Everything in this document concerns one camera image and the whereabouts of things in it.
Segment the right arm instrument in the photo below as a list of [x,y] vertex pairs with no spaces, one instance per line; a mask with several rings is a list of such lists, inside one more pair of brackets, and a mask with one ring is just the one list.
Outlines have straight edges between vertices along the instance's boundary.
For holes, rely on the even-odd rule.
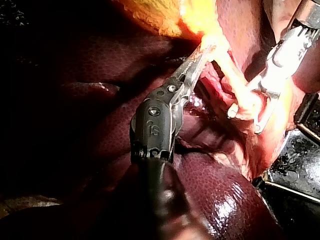
[[264,0],[262,3],[276,45],[266,58],[266,69],[259,86],[267,93],[280,93],[282,82],[297,71],[320,36],[320,2]]

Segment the left arm instrument jaw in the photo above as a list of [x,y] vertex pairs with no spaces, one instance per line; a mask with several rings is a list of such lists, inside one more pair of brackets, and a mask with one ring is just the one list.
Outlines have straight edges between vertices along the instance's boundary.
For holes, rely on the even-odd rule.
[[178,82],[184,83],[184,81],[185,81],[185,73],[186,73],[188,67],[190,66],[190,62],[191,62],[189,57],[171,75],[171,77],[174,80],[177,80]]
[[201,49],[200,46],[189,56],[190,65],[185,72],[184,86],[186,93],[192,93],[197,81],[204,70],[207,62],[212,58],[212,52],[215,46],[207,46]]

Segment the left arm instrument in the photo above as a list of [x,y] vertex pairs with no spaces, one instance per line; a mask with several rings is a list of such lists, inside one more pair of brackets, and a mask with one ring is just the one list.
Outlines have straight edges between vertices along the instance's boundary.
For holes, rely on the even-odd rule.
[[182,83],[165,83],[151,91],[130,121],[131,162],[160,159],[173,162],[175,138],[182,123]]

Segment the right arm instrument jaw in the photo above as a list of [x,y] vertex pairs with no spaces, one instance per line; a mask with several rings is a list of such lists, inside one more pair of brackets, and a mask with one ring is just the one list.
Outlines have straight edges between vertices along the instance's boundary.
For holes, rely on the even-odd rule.
[[254,117],[254,133],[260,135],[278,105],[280,94],[276,92],[255,92],[255,94],[261,98],[263,103],[260,112]]
[[266,89],[263,87],[263,77],[254,77],[246,87],[250,92],[265,92]]

